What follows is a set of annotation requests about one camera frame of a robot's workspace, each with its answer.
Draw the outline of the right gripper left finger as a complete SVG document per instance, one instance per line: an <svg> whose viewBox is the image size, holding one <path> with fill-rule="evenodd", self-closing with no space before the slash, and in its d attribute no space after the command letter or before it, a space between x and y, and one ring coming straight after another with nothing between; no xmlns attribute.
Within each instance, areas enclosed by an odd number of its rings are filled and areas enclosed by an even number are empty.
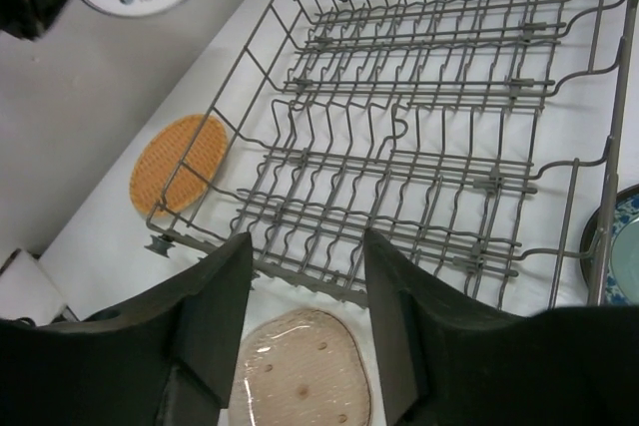
<svg viewBox="0 0 639 426"><path fill-rule="evenodd" d="M215 425L229 405L253 278L242 233L75 322L1 323L5 425Z"/></svg>

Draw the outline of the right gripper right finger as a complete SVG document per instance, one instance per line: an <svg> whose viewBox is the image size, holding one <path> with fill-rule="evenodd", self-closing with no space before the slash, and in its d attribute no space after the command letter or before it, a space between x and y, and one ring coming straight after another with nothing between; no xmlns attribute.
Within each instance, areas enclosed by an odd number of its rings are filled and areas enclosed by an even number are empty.
<svg viewBox="0 0 639 426"><path fill-rule="evenodd" d="M390 425L634 425L638 310L517 316L363 236L365 282Z"/></svg>

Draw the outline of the orange woven round plate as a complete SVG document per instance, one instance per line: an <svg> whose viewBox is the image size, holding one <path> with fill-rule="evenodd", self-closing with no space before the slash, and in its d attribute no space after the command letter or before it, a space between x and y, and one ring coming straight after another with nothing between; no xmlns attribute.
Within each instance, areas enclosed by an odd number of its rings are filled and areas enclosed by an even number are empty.
<svg viewBox="0 0 639 426"><path fill-rule="evenodd" d="M207 189L228 145L216 117L189 115L165 127L138 157L129 195L143 215L178 213Z"/></svg>

